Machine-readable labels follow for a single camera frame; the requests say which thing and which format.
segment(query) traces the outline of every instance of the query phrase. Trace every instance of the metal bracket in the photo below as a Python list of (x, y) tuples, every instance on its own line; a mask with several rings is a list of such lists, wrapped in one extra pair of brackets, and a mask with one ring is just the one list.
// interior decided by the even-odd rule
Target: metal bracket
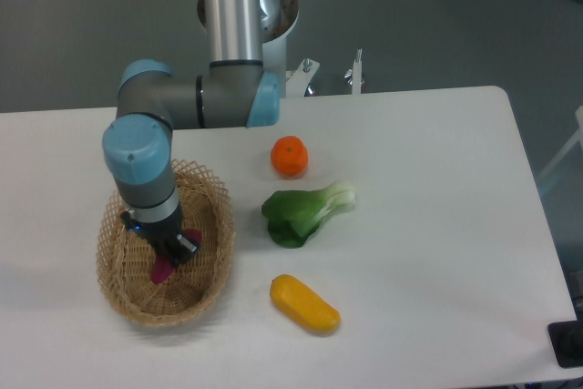
[(305, 58), (296, 70), (288, 72), (286, 77), (286, 97), (305, 97), (310, 81), (320, 68), (320, 63)]
[(575, 117), (578, 122), (578, 130), (537, 175), (538, 194), (541, 198), (545, 198), (568, 173), (570, 165), (577, 156), (574, 154), (577, 150), (577, 144), (583, 148), (583, 107), (578, 108)]

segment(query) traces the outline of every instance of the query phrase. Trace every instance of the yellow object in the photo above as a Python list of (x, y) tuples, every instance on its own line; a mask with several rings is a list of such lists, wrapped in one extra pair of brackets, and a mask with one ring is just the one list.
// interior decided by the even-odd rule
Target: yellow object
[(273, 280), (270, 296), (278, 309), (307, 330), (330, 333), (340, 324), (338, 311), (291, 275), (280, 275)]

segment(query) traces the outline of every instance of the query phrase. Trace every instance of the wicker basket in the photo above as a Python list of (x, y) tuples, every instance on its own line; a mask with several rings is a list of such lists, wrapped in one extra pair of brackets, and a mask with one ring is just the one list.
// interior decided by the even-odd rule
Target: wicker basket
[(111, 307), (133, 322), (170, 326), (200, 316), (215, 302), (229, 275), (234, 225), (224, 184), (204, 166), (172, 161), (183, 226), (202, 231), (199, 253), (162, 284), (149, 275), (154, 250), (127, 232), (119, 218), (124, 205), (111, 197), (99, 233), (97, 278)]

